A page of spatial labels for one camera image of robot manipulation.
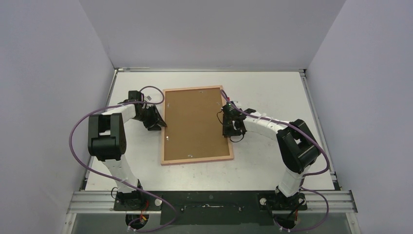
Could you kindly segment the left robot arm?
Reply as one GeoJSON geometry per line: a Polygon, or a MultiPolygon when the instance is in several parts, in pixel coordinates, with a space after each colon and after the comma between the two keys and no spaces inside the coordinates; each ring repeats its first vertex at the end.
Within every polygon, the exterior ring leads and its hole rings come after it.
{"type": "Polygon", "coordinates": [[[125,157],[127,140],[124,124],[129,120],[143,123],[148,131],[160,131],[167,124],[157,107],[149,104],[150,97],[142,91],[128,92],[120,107],[88,118],[88,151],[101,161],[116,182],[115,210],[141,210],[149,205],[149,195],[142,192],[139,179],[131,171],[125,157]]]}

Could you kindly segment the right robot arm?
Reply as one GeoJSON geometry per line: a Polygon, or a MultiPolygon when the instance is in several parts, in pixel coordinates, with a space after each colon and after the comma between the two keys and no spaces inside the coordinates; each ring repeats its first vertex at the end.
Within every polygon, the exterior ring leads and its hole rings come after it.
{"type": "Polygon", "coordinates": [[[221,113],[224,137],[244,137],[247,132],[253,132],[277,142],[286,169],[275,188],[273,207],[290,210],[305,205],[301,187],[308,169],[321,154],[306,123],[301,119],[276,120],[250,108],[237,110],[234,102],[225,104],[221,113]]]}

